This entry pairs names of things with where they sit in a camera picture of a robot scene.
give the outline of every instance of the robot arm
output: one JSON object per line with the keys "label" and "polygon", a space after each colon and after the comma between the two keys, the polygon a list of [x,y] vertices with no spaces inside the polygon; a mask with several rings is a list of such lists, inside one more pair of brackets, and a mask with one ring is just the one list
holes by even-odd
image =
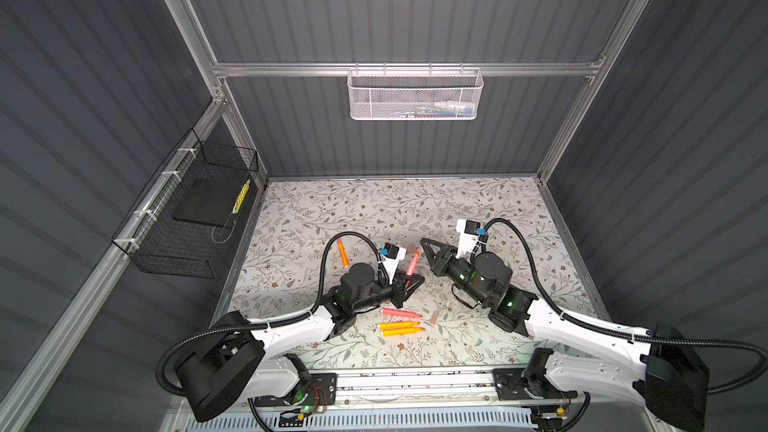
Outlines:
{"label": "robot arm", "polygon": [[[524,384],[533,398],[556,398],[572,390],[595,392],[646,405],[658,418],[685,430],[704,428],[709,371],[692,347],[661,347],[634,340],[651,335],[682,338],[678,331],[660,325],[652,334],[646,328],[558,311],[550,305],[549,297],[511,285],[512,270],[496,254],[485,251],[487,229],[492,224],[483,228],[479,222],[459,220],[458,247],[423,238],[421,244],[432,272],[448,276],[454,288],[490,309],[488,318],[504,331],[536,340],[549,339],[592,356],[580,358],[535,349],[525,371],[513,379],[516,384]],[[524,246],[530,253],[527,244]],[[533,264],[532,272],[539,287]],[[618,337],[605,331],[615,332]]]}
{"label": "robot arm", "polygon": [[[310,388],[310,374],[289,350],[342,334],[358,313],[384,301],[400,308],[424,283],[420,274],[406,278],[397,270],[404,248],[387,244],[387,249],[386,256],[394,258],[382,260],[379,273],[369,264],[354,264],[341,284],[319,299],[314,312],[308,308],[266,320],[246,320],[238,311],[229,312],[212,330],[226,326],[232,330],[201,334],[175,367],[180,395],[188,399],[195,418],[205,422],[247,398],[273,396],[283,404],[300,402]],[[158,381],[164,385],[162,361],[161,365]]]}

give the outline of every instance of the black cable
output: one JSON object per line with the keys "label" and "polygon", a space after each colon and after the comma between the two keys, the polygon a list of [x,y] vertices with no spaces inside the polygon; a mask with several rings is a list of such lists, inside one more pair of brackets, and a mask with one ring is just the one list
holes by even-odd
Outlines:
{"label": "black cable", "polygon": [[560,427],[559,429],[554,430],[554,432],[565,432],[566,430],[570,430],[571,427],[575,426],[576,423],[579,422],[581,418],[584,416],[584,412],[587,411],[587,407],[589,407],[590,400],[591,400],[591,397],[589,395],[589,392],[584,392],[584,403],[581,405],[581,409],[578,410],[574,418],[570,419],[566,425],[564,425],[563,427]]}
{"label": "black cable", "polygon": [[[536,289],[538,289],[539,293],[542,295],[542,298],[547,303],[547,305],[549,305],[549,307],[551,307],[556,314],[560,315],[560,317],[563,320],[571,322],[572,324],[576,324],[579,327],[585,328],[589,331],[598,332],[599,334],[609,335],[611,337],[616,337],[626,341],[645,342],[647,344],[683,345],[683,346],[697,347],[697,348],[732,348],[732,349],[740,349],[740,350],[749,350],[759,356],[757,364],[755,364],[755,366],[751,370],[746,372],[744,375],[738,378],[735,378],[729,382],[725,382],[724,384],[719,384],[719,385],[715,385],[713,387],[707,388],[706,393],[708,395],[722,394],[723,392],[728,392],[730,390],[734,390],[744,385],[747,385],[749,382],[752,382],[753,380],[757,379],[759,376],[763,375],[766,369],[768,369],[768,351],[766,351],[762,347],[758,347],[757,345],[749,344],[747,342],[725,341],[725,340],[664,338],[664,337],[656,337],[652,335],[648,335],[648,336],[632,335],[632,334],[628,334],[627,332],[614,331],[611,329],[602,328],[600,326],[590,324],[589,322],[583,322],[575,317],[571,317],[571,315],[564,314],[563,310],[552,300],[551,297],[549,297],[549,294],[547,294],[547,292],[544,290],[544,286],[539,281],[538,273],[536,272],[536,264],[534,264],[533,254],[531,253],[531,249],[528,246],[528,243],[525,241],[523,234],[520,233],[518,228],[515,227],[506,218],[494,218],[490,222],[485,224],[486,235],[488,234],[488,229],[496,223],[502,223],[505,226],[510,227],[510,229],[514,232],[514,234],[518,236],[518,238],[520,239],[520,242],[522,242],[523,244],[523,248],[525,249],[525,254],[528,256],[528,264],[531,265],[531,274],[533,275],[533,282],[536,284]],[[481,249],[483,252],[485,252],[485,243],[481,245]]]}
{"label": "black cable", "polygon": [[474,309],[475,307],[477,307],[477,306],[478,306],[478,304],[479,304],[479,302],[478,302],[478,303],[476,303],[474,306],[472,306],[472,305],[470,305],[470,304],[467,304],[467,303],[466,303],[466,302],[464,302],[463,300],[461,300],[461,298],[460,298],[459,296],[457,296],[457,295],[456,295],[456,284],[454,284],[454,285],[452,285],[452,286],[451,286],[451,293],[453,294],[453,296],[456,298],[456,300],[457,300],[457,301],[459,301],[460,303],[464,304],[464,306],[465,306],[466,308],[468,308],[469,310],[473,310],[473,309]]}
{"label": "black cable", "polygon": [[[305,312],[301,315],[297,315],[292,318],[284,318],[279,321],[270,322],[269,327],[278,328],[278,327],[284,327],[286,325],[295,324],[296,322],[301,322],[305,319],[308,319],[309,317],[312,316],[312,314],[315,313],[317,308],[320,306],[320,299],[322,298],[322,287],[325,283],[325,278],[326,278],[326,260],[328,259],[328,252],[330,251],[333,244],[335,244],[339,238],[344,237],[345,235],[355,235],[356,237],[360,237],[362,240],[364,240],[371,247],[371,250],[373,250],[373,253],[376,256],[376,260],[379,262],[379,269],[381,269],[382,267],[381,254],[379,254],[379,249],[376,248],[375,245],[373,245],[373,242],[371,242],[370,238],[366,237],[365,235],[359,232],[354,232],[351,230],[345,231],[345,232],[339,232],[338,234],[331,237],[331,240],[328,241],[328,243],[326,244],[325,250],[322,252],[322,259],[320,262],[320,283],[317,286],[317,298],[315,299],[315,303],[310,309],[310,311]],[[154,378],[158,381],[158,384],[160,385],[160,387],[162,387],[162,389],[165,390],[166,392],[170,392],[173,395],[186,397],[184,395],[184,391],[180,387],[173,385],[165,375],[165,368],[166,366],[168,366],[168,361],[179,350],[181,350],[186,345],[192,342],[198,341],[199,339],[206,337],[207,335],[221,334],[223,332],[263,331],[266,328],[267,328],[266,322],[258,322],[255,324],[221,325],[216,328],[210,328],[206,331],[197,332],[196,334],[193,334],[184,340],[178,341],[176,344],[173,345],[173,347],[165,351],[165,354],[163,354],[163,356],[160,357],[160,360],[158,361],[158,367],[155,369]]]}
{"label": "black cable", "polygon": [[259,417],[259,413],[256,411],[256,402],[254,399],[248,399],[248,406],[250,407],[250,412],[254,415],[254,418],[256,419],[256,423],[264,429],[264,432],[274,432],[270,428],[270,426],[266,425],[266,422],[264,422],[264,419]]}

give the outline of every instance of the white wire basket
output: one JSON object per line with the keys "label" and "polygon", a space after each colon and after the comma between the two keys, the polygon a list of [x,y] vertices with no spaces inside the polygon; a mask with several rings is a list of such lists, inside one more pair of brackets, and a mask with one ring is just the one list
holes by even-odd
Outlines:
{"label": "white wire basket", "polygon": [[482,75],[463,67],[367,67],[350,69],[354,120],[473,120]]}

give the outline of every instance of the marker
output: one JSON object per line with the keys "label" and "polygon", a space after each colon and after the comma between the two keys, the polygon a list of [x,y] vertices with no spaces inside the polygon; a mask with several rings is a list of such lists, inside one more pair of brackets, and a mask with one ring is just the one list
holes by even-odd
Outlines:
{"label": "marker", "polygon": [[424,327],[394,328],[389,331],[382,331],[382,337],[391,337],[393,335],[415,334],[416,332],[421,332],[423,330],[424,330]]}
{"label": "marker", "polygon": [[422,251],[417,250],[416,255],[413,256],[411,259],[411,264],[408,266],[408,270],[406,271],[406,275],[413,275],[413,271],[416,270],[416,264],[418,264],[418,255],[421,254]]}
{"label": "marker", "polygon": [[408,328],[415,327],[421,322],[383,322],[379,324],[380,331],[387,331],[394,328]]}
{"label": "marker", "polygon": [[417,314],[416,312],[408,312],[408,311],[399,311],[394,308],[383,308],[382,314],[384,315],[394,315],[396,317],[408,317],[408,318],[421,318],[424,317],[423,315]]}
{"label": "marker", "polygon": [[350,261],[346,258],[346,252],[344,252],[344,245],[341,244],[341,239],[336,241],[336,244],[339,245],[339,254],[341,254],[341,263],[344,265],[344,268],[347,268],[350,266]]}

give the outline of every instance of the aluminum frame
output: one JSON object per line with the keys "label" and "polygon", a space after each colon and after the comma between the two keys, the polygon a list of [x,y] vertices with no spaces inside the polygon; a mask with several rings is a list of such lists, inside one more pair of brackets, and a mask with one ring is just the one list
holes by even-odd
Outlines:
{"label": "aluminum frame", "polygon": [[254,230],[256,229],[256,223],[259,221],[259,214],[261,213],[261,207],[264,205],[264,197],[266,197],[266,186],[259,190],[259,195],[256,197],[254,206],[251,209],[248,222],[245,224],[243,230],[243,236],[240,238],[240,244],[237,245],[237,251],[235,253],[235,259],[232,261],[229,273],[226,275],[226,281],[224,287],[219,294],[219,301],[216,303],[216,308],[212,319],[210,320],[210,326],[213,326],[222,315],[226,313],[232,302],[232,294],[234,293],[235,286],[237,285],[237,279],[240,276],[240,269],[245,262],[245,256],[248,252],[248,243],[254,236]]}
{"label": "aluminum frame", "polygon": [[360,75],[408,75],[429,70],[438,75],[461,75],[480,69],[485,77],[594,77],[599,62],[552,63],[235,63],[217,62],[218,77],[346,77],[353,70]]}
{"label": "aluminum frame", "polygon": [[547,155],[544,156],[542,166],[538,170],[538,175],[544,183],[548,182],[552,177],[554,168],[558,166],[560,159],[565,154],[565,149],[571,143],[571,139],[576,134],[581,121],[587,115],[592,102],[594,102],[595,97],[600,92],[600,88],[605,83],[605,79],[621,54],[621,50],[624,48],[624,44],[627,43],[629,35],[632,34],[632,30],[638,24],[640,15],[642,15],[648,2],[650,0],[629,0],[624,8],[624,12],[619,17],[616,27],[610,33],[603,53],[600,54],[602,57],[600,71],[593,79],[588,80],[584,84],[584,87],[576,96],[576,100],[571,106],[571,111],[565,118],[560,130],[558,130],[558,134],[555,136]]}
{"label": "aluminum frame", "polygon": [[[220,96],[211,101],[200,120],[195,124],[195,133],[187,134],[187,138],[182,141],[179,149],[168,161],[164,168],[165,172],[172,172],[178,167],[181,160],[187,155],[187,149],[197,142],[197,137],[205,139],[210,135],[225,109],[226,104]],[[138,210],[146,209],[152,203],[167,180],[174,180],[171,174],[159,175],[158,180],[149,189],[147,195],[142,198]],[[140,222],[141,217],[138,214],[130,216],[120,231],[120,236],[126,237],[132,234]],[[2,432],[21,432],[27,427],[34,412],[45,399],[46,394],[80,344],[85,332],[91,326],[101,310],[101,306],[129,264],[128,256],[117,245],[110,245],[99,264],[88,276],[45,341],[34,353],[32,360],[27,363],[22,374],[0,403],[0,430]]]}
{"label": "aluminum frame", "polygon": [[[216,54],[210,46],[210,42],[208,42],[200,19],[197,18],[194,7],[192,7],[192,2],[190,0],[164,1],[174,18],[182,38],[184,38],[184,42],[187,44],[192,58],[197,64],[197,69],[203,77],[211,96],[216,97],[219,94],[223,94],[226,101],[230,104],[230,109],[224,114],[224,122],[235,140],[235,145],[258,152],[256,144],[248,132],[243,116],[240,114],[240,109],[237,107],[232,91],[214,72]],[[260,178],[263,177],[264,179],[263,184],[266,184],[268,174],[264,163],[261,161],[261,157],[259,157],[259,171]]]}
{"label": "aluminum frame", "polygon": [[340,180],[351,181],[355,180],[419,180],[422,178],[510,178],[510,177],[536,177],[535,172],[519,173],[519,174],[426,174],[420,176],[410,176],[408,174],[402,175],[390,175],[390,176],[286,176],[286,177],[270,177],[270,182],[298,182],[304,180]]}

